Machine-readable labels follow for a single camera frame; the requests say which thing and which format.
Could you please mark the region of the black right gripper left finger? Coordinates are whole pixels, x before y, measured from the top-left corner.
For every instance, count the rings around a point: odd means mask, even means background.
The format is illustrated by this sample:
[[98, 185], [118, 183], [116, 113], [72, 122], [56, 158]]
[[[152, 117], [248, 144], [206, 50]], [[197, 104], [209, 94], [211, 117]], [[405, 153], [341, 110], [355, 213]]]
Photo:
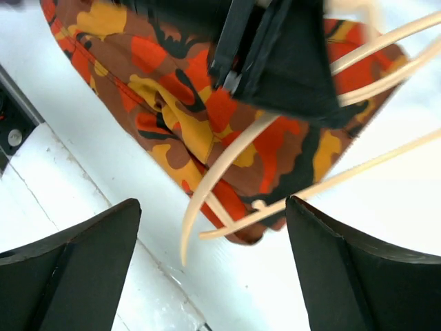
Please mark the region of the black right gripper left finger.
[[111, 330], [141, 220], [137, 199], [1, 253], [2, 330]]

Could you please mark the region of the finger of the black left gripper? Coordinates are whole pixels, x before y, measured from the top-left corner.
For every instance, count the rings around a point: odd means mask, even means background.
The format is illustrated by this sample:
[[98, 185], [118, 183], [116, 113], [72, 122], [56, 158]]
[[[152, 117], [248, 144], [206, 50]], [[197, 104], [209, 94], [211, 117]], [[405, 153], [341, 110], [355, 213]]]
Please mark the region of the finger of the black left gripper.
[[327, 128], [349, 122], [331, 75], [323, 15], [323, 1], [278, 3], [259, 51], [245, 67], [238, 101]]
[[255, 1], [232, 1], [219, 38], [207, 59], [207, 72], [214, 90], [232, 91], [245, 65], [252, 43]]

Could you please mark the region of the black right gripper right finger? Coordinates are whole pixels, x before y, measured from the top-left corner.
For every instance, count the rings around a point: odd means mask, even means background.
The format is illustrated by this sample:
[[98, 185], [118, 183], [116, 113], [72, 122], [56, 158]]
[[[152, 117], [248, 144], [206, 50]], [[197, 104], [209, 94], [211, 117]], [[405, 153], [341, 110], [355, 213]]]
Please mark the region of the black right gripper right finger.
[[311, 330], [439, 330], [440, 257], [379, 240], [286, 200]]

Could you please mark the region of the orange camouflage trousers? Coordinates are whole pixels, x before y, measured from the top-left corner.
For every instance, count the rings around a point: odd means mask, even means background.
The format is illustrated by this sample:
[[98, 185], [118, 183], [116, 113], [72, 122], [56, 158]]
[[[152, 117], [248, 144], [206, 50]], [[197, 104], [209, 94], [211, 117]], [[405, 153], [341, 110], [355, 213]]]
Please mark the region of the orange camouflage trousers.
[[[42, 1], [44, 17], [72, 66], [116, 121], [188, 194], [262, 108], [237, 99], [281, 1], [256, 3], [252, 43], [234, 90], [214, 90], [207, 59], [232, 1]], [[356, 21], [323, 16], [329, 63], [370, 41]], [[375, 83], [407, 64], [391, 44], [332, 75], [336, 93]], [[275, 203], [321, 181], [390, 96], [350, 106], [349, 122], [327, 128], [281, 115], [237, 157], [213, 193], [233, 221], [253, 203]]]

